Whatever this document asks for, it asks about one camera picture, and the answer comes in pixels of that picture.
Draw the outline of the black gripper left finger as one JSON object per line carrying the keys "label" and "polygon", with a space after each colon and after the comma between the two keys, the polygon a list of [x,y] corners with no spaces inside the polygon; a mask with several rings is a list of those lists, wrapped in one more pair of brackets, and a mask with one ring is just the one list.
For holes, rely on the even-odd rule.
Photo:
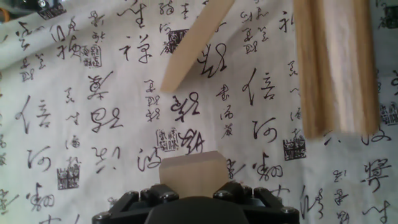
{"label": "black gripper left finger", "polygon": [[94,215],[92,224],[144,224],[153,208],[179,198],[179,194],[165,184],[155,184],[140,192],[130,190],[109,210]]}

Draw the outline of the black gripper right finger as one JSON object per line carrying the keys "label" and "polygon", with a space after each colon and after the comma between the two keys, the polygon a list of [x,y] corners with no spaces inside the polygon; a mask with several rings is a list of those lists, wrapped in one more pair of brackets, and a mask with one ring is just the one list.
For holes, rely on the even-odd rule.
{"label": "black gripper right finger", "polygon": [[284,205],[264,187],[251,188],[236,181],[225,183],[213,198],[237,205],[248,223],[299,224],[299,211]]}

